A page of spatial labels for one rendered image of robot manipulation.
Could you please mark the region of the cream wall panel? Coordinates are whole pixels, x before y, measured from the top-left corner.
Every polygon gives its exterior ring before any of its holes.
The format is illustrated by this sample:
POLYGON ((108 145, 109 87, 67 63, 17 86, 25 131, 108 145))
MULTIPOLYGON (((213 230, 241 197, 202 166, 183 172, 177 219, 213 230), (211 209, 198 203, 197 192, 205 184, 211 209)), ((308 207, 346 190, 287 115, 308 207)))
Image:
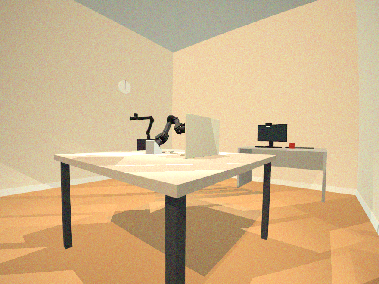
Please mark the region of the cream wall panel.
POLYGON ((185 159, 219 154, 220 120, 185 113, 185 159))

